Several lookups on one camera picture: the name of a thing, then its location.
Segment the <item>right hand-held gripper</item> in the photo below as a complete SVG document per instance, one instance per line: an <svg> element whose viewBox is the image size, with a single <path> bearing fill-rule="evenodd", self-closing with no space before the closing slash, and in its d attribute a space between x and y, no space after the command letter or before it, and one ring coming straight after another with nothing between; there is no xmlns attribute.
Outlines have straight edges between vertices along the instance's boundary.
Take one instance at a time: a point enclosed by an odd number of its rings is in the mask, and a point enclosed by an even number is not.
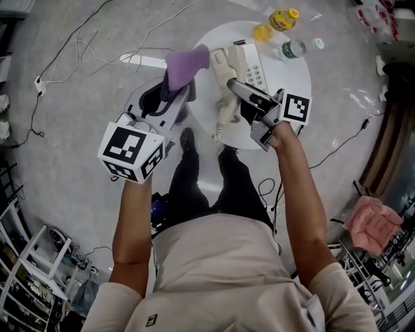
<svg viewBox="0 0 415 332"><path fill-rule="evenodd" d="M264 151L270 148L269 141L276 126L289 123L296 132L308 125L311 97L285 89L279 89L271 96L237 79L229 79L226 85L241 99L241 115L250 125L250 137Z"/></svg>

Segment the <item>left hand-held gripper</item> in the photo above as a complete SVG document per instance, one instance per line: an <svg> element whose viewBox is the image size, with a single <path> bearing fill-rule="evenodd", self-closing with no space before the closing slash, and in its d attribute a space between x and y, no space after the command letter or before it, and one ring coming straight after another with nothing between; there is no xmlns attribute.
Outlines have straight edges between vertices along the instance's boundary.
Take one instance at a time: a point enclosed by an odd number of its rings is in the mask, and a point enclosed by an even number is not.
<svg viewBox="0 0 415 332"><path fill-rule="evenodd" d="M170 91L161 82L136 88L115 122L104 133L98 159L114 176L143 184L166 158L171 130L185 118L189 102L196 99L195 83Z"/></svg>

